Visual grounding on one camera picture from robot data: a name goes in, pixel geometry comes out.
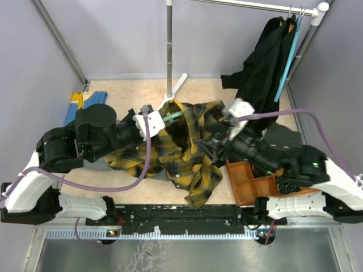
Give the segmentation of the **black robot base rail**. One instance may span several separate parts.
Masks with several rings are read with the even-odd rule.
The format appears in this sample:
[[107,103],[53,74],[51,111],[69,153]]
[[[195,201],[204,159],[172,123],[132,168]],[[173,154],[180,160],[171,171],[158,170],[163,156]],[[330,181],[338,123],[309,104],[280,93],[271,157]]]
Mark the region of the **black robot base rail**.
[[125,235],[146,234],[158,227],[163,235],[243,234],[250,226],[269,226],[272,219],[254,215],[252,207],[236,205],[204,205],[194,210],[187,205],[118,205],[110,218],[94,221],[87,226],[116,226]]

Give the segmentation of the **grey button-up shirt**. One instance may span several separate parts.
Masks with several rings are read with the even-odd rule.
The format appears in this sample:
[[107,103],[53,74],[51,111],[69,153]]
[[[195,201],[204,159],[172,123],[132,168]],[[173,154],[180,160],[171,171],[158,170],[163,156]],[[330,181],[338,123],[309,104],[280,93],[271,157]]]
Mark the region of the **grey button-up shirt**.
[[[112,170],[112,168],[108,165],[108,163],[103,158],[97,160],[94,163],[88,163],[87,167],[89,169],[100,170],[100,171]],[[157,173],[152,178],[155,180],[160,180],[160,181],[169,181],[169,179],[166,176],[165,170],[161,170],[159,173]]]

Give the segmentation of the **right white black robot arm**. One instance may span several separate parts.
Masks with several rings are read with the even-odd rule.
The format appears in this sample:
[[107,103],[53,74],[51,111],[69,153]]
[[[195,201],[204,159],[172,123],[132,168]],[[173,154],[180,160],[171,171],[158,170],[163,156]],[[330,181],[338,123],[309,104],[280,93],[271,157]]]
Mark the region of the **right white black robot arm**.
[[242,130],[233,137],[217,131],[197,147],[213,161],[246,161],[260,172],[281,171],[280,189],[310,188],[314,192],[292,197],[261,196],[253,216],[260,224],[291,216],[323,216],[340,223],[362,223],[362,182],[348,174],[321,150],[302,144],[299,132],[273,124],[262,137]]

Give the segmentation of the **yellow black plaid shirt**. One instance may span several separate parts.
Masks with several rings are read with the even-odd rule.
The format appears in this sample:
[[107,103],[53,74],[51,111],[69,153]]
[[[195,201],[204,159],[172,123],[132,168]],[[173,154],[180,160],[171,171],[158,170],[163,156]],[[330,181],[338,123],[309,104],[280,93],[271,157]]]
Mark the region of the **yellow black plaid shirt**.
[[221,100],[198,104],[171,100],[159,110],[162,117],[177,112],[182,116],[152,137],[146,175],[153,177],[164,170],[176,188],[188,191],[185,200],[193,209],[205,204],[223,178],[220,165],[202,153],[195,141],[211,138],[205,126],[222,121],[224,107]]

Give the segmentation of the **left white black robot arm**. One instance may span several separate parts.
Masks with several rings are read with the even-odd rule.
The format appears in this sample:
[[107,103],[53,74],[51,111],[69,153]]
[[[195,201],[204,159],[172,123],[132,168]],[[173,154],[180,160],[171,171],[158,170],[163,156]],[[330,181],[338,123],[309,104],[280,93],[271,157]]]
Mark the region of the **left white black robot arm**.
[[85,218],[94,226],[117,221],[118,211],[109,196],[100,198],[72,197],[54,188],[65,174],[97,160],[143,142],[136,117],[143,122],[153,111],[144,105],[141,113],[130,109],[121,120],[106,104],[94,104],[75,113],[65,127],[46,132],[16,182],[1,185],[1,222],[38,225],[55,218]]

